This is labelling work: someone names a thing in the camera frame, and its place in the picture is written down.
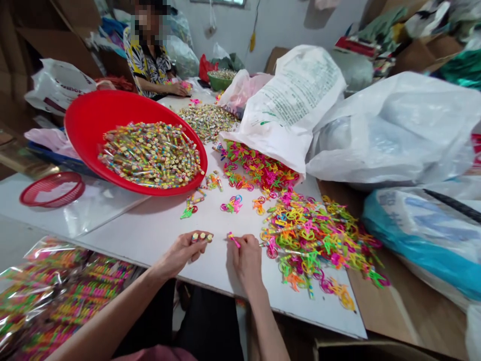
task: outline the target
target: red plastic bowl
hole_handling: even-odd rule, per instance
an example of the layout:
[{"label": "red plastic bowl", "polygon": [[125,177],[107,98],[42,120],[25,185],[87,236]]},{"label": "red plastic bowl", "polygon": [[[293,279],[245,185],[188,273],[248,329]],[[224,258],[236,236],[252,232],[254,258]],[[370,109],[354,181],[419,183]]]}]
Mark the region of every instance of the red plastic bowl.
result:
[{"label": "red plastic bowl", "polygon": [[[63,196],[48,202],[36,202],[35,198],[39,192],[48,192],[67,182],[75,182],[77,185]],[[35,183],[29,185],[20,195],[20,203],[28,207],[58,208],[65,206],[78,199],[85,190],[85,183],[78,173],[61,172],[48,175]]]},{"label": "red plastic bowl", "polygon": [[176,196],[197,189],[204,178],[200,173],[186,186],[168,190],[155,189],[121,178],[98,160],[100,145],[105,143],[103,139],[105,132],[131,122],[157,123],[160,121],[186,128],[185,134],[197,144],[200,152],[200,166],[204,172],[207,172],[207,154],[194,130],[163,105],[134,93],[102,90],[78,97],[65,114],[65,130],[84,163],[99,176],[119,187],[158,197]]}]

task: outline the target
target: blue plastic bag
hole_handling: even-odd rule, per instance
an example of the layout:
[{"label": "blue plastic bag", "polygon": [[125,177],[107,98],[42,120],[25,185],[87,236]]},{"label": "blue plastic bag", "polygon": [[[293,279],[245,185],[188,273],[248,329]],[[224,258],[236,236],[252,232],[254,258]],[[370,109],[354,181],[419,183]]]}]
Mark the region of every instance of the blue plastic bag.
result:
[{"label": "blue plastic bag", "polygon": [[[481,226],[423,188],[481,211],[481,176],[462,176],[422,188],[374,191],[366,198],[363,222],[386,247],[422,269],[414,273],[423,281],[466,308],[470,300],[481,301]],[[440,287],[440,280],[467,300]]]}]

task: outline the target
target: patterned shirt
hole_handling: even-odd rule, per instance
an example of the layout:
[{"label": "patterned shirt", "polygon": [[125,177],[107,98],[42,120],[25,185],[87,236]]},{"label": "patterned shirt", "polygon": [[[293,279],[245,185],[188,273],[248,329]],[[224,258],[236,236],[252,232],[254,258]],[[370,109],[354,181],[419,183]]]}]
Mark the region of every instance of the patterned shirt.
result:
[{"label": "patterned shirt", "polygon": [[141,45],[138,41],[138,36],[131,36],[130,27],[126,27],[124,30],[124,48],[139,94],[154,100],[161,98],[162,95],[140,89],[135,77],[143,78],[159,85],[169,80],[167,72],[171,71],[172,65],[165,47],[155,46],[154,59],[150,54],[148,46]]}]

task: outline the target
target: woman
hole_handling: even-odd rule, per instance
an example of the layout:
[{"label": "woman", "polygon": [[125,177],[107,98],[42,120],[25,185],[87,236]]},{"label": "woman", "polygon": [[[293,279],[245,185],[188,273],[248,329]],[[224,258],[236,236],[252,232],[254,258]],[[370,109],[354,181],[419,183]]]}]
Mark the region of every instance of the woman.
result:
[{"label": "woman", "polygon": [[187,96],[180,83],[166,85],[175,77],[164,46],[161,46],[162,17],[170,7],[162,0],[135,0],[134,28],[124,31],[124,48],[139,94],[159,100],[167,94]]},{"label": "woman", "polygon": [[[234,299],[206,289],[195,288],[182,326],[174,342],[170,340],[175,285],[172,278],[189,260],[194,262],[205,252],[206,241],[191,243],[192,235],[202,232],[180,235],[156,264],[60,346],[48,361],[97,361],[115,357],[118,360],[244,360]],[[253,235],[236,240],[240,248],[229,241],[229,258],[251,304],[262,360],[289,360],[262,282],[259,241]],[[163,324],[170,328],[162,329]],[[159,346],[160,342],[176,347]]]}]

